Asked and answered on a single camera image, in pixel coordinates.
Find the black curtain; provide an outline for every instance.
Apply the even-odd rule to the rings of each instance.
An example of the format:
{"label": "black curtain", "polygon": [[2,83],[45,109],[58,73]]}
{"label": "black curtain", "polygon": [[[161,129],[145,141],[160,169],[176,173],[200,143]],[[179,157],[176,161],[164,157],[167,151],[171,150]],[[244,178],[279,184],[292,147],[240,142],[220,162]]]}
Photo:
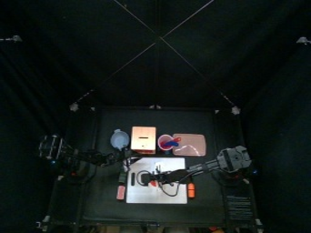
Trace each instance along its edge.
{"label": "black curtain", "polygon": [[265,232],[309,232],[311,47],[300,46],[243,111]]}
{"label": "black curtain", "polygon": [[37,147],[42,135],[64,134],[69,112],[30,53],[22,44],[0,42],[1,232],[33,232],[46,214],[52,178]]}

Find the pink tray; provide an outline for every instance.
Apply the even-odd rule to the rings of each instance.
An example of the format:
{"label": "pink tray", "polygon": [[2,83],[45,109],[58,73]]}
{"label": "pink tray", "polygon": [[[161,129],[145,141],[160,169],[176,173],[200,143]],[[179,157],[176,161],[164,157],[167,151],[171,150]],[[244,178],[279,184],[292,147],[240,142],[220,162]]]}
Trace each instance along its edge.
{"label": "pink tray", "polygon": [[203,135],[173,134],[180,137],[179,146],[172,148],[175,156],[203,157],[207,154],[207,143]]}

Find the table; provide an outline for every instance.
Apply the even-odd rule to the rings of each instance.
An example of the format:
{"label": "table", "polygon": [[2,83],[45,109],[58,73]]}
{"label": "table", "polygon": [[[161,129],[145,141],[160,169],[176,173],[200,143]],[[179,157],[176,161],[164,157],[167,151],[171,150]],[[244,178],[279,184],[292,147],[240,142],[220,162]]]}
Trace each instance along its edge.
{"label": "table", "polygon": [[[201,134],[207,140],[204,157],[184,157],[189,167],[216,158],[221,149],[244,145],[239,117],[229,109],[142,109],[97,108],[80,109],[72,113],[66,131],[66,142],[72,147],[86,150],[94,147],[100,152],[113,151],[110,135],[116,129],[128,134],[133,126],[156,127],[156,136],[163,134]],[[153,157],[173,157],[156,152]],[[211,174],[195,177],[196,197],[181,204],[128,204],[117,201],[117,177],[120,164],[109,167],[89,166],[89,179],[81,186],[56,182],[48,214],[53,224],[78,225],[140,225],[153,226],[219,226],[255,228],[256,216],[252,188],[240,184],[239,188],[224,188]],[[249,218],[240,220],[229,211],[228,198],[243,197],[249,201]]]}

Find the white board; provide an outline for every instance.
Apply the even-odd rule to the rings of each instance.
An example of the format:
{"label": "white board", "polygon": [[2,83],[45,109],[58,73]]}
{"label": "white board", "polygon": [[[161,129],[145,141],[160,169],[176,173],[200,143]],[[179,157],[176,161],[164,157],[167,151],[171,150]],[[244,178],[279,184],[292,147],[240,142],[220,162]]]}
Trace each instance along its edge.
{"label": "white board", "polygon": [[[137,183],[136,176],[140,171],[146,170],[150,173],[156,172],[156,167],[160,167],[160,171],[173,171],[184,169],[183,157],[142,157],[136,163],[130,165],[128,172],[128,188],[126,188],[126,203],[155,203],[155,204],[187,204],[187,186],[181,184],[179,186],[179,193],[176,197],[169,197],[160,189],[160,187],[141,186]],[[134,184],[132,186],[132,173],[134,173]],[[177,183],[173,186],[164,185],[163,189],[167,193],[173,195],[176,193]]]}

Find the small box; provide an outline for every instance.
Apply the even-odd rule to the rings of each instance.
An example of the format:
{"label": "small box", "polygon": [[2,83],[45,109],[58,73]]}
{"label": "small box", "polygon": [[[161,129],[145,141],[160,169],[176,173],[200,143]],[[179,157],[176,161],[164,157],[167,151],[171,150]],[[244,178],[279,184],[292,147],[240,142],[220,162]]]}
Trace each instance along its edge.
{"label": "small box", "polygon": [[140,154],[152,155],[156,153],[156,128],[132,127],[130,149]]}

